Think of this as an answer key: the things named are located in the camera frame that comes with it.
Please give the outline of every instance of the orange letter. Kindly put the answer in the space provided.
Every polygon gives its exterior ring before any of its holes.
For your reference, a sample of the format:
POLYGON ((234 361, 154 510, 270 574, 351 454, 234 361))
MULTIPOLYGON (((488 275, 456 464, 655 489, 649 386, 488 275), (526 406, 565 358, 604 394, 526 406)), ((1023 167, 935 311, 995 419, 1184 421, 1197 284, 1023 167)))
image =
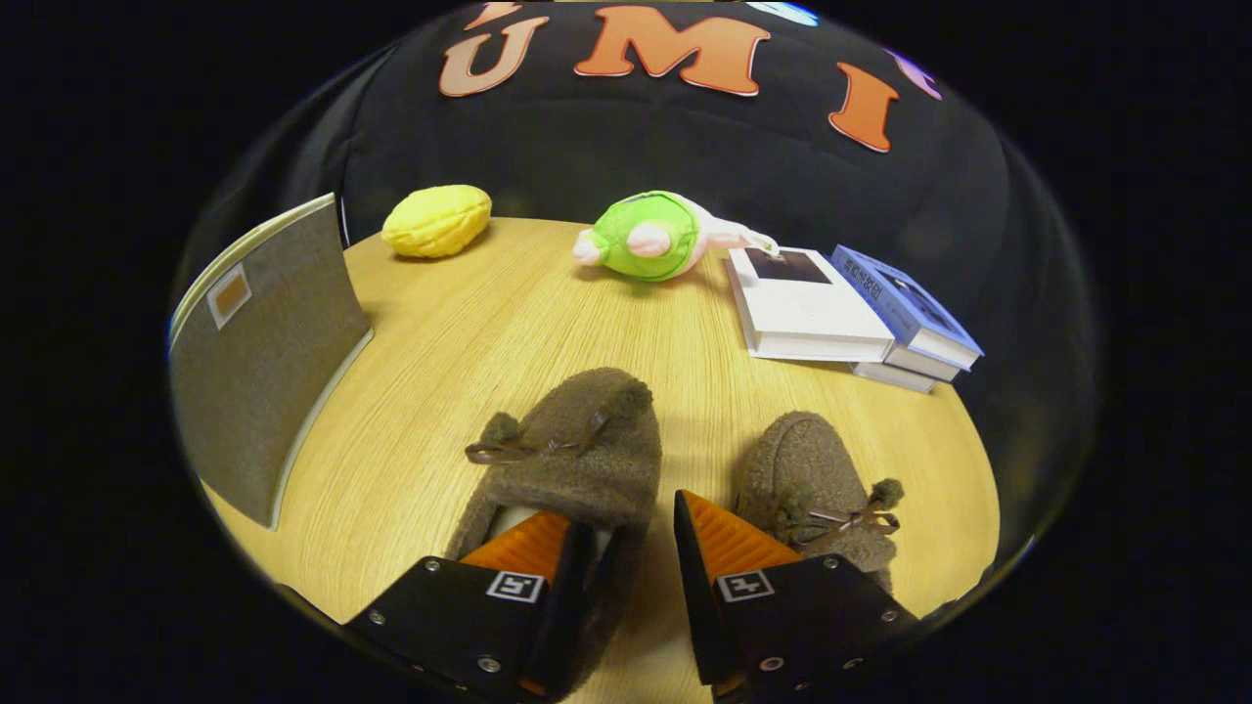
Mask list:
POLYGON ((535 18, 506 26, 501 31, 505 35, 505 48, 500 50, 500 61, 496 61, 491 70, 478 75, 472 75, 470 66, 478 46, 491 38, 490 34, 471 36, 444 51, 443 55, 448 59, 443 63, 443 73, 439 75, 439 93, 462 98, 490 90, 508 80, 517 71, 517 66, 522 65, 531 35, 547 20, 547 18, 535 18))
POLYGON ((491 20, 497 20, 505 15, 511 15, 522 9, 522 6, 517 3, 483 3, 483 5, 485 8, 482 9, 482 14, 478 15, 478 19, 467 24, 461 31, 470 31, 478 25, 487 24, 491 20))
POLYGON ((830 127, 884 154, 891 150, 886 139, 886 109, 900 94, 873 75, 851 64, 839 61, 848 75, 848 94, 844 106, 830 113, 830 127))
POLYGON ((679 61, 696 54, 695 64, 679 71, 691 85, 724 90, 735 95, 756 95, 752 81, 752 55, 756 43, 769 39, 764 29, 731 20, 710 18, 675 31, 656 8, 605 8, 596 15, 605 28, 591 58, 573 68, 578 75, 622 76, 635 69, 626 60, 627 44, 652 78, 670 73, 679 61))

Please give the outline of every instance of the wooden table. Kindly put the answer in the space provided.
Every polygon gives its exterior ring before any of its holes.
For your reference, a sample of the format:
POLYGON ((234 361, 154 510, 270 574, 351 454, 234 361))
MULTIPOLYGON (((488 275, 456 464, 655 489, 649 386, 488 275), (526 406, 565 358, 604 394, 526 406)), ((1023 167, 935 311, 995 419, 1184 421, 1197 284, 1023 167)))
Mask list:
POLYGON ((674 542, 674 492, 731 500, 735 457, 791 410, 840 432, 865 485, 895 476, 895 598, 916 616, 973 588, 999 537, 987 453, 955 391, 846 366, 749 357, 725 253, 641 283, 570 257, 586 225, 496 218, 467 249, 402 259, 372 237, 344 256, 374 339, 292 468, 278 530, 205 487, 252 559, 344 623, 424 555, 442 554, 483 467, 463 455, 496 411, 517 417, 562 380, 612 366, 654 391, 664 460, 644 569, 598 670, 570 701, 706 703, 674 542))

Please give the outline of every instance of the gray binder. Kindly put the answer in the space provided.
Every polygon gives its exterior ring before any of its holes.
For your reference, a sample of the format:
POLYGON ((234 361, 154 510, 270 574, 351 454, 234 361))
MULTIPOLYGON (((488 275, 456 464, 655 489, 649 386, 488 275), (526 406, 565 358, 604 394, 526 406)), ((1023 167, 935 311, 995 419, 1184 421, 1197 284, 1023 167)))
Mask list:
POLYGON ((192 470, 275 530, 300 443, 371 337, 333 194, 247 233, 195 279, 170 324, 170 391, 192 470))

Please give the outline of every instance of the blue book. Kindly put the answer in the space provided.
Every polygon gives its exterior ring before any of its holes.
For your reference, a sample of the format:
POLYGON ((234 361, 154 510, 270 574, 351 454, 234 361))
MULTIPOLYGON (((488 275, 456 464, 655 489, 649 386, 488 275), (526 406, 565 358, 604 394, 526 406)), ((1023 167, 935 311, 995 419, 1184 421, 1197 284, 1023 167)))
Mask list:
POLYGON ((965 328, 909 274, 843 244, 830 263, 878 313, 898 344, 965 371, 983 356, 965 328))

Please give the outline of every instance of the photo on book cover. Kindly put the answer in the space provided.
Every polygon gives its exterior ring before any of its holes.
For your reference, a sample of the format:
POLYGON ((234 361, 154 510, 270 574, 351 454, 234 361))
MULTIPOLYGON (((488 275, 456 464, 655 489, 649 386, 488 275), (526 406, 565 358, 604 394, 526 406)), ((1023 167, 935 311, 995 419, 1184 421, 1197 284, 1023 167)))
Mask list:
POLYGON ((821 273, 816 262, 809 257, 808 252, 779 251, 782 259, 775 259, 760 249, 747 249, 747 261, 756 269, 757 278, 770 278, 780 281, 806 281, 811 283, 831 283, 826 274, 821 273))
POLYGON ((926 319, 944 328, 945 331, 953 333, 957 337, 964 337, 964 334, 960 332, 960 328, 957 327, 957 324, 953 321, 950 321, 948 316, 943 314, 943 311, 938 309, 938 307, 930 302, 930 298, 926 296, 924 291, 921 291, 920 288, 913 286, 906 281, 900 281, 895 278, 889 272, 884 272, 883 269, 878 269, 878 273, 883 274, 883 277, 886 278, 886 281, 891 282, 891 284, 895 286, 896 291, 900 292, 900 296, 908 298, 910 303, 916 306, 918 311, 921 311, 921 314, 925 316, 926 319))

